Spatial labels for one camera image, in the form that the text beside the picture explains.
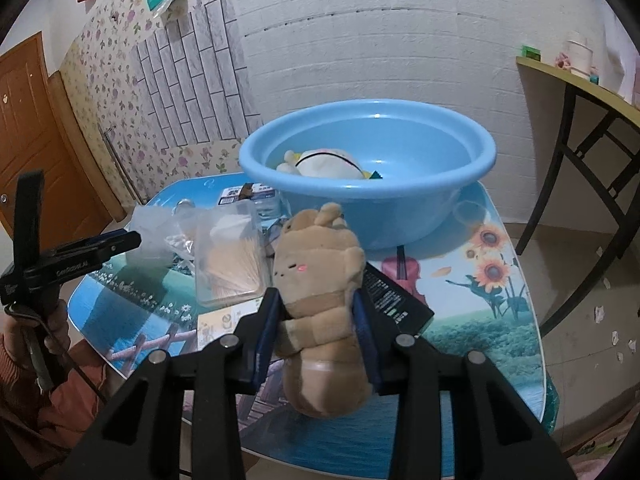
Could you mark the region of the person's left hand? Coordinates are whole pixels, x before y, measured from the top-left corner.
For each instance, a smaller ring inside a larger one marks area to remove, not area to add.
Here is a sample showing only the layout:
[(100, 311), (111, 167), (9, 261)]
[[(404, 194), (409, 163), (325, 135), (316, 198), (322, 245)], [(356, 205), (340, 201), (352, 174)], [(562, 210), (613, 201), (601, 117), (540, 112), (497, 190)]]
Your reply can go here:
[[(55, 309), (48, 317), (47, 326), (51, 333), (44, 338), (44, 345), (51, 354), (62, 356), (70, 348), (67, 304), (64, 300), (59, 299), (56, 303)], [(35, 321), (21, 320), (20, 318), (9, 316), (4, 322), (1, 331), (6, 353), (23, 370), (32, 370), (32, 360), (27, 347), (26, 335), (37, 327), (38, 323)]]

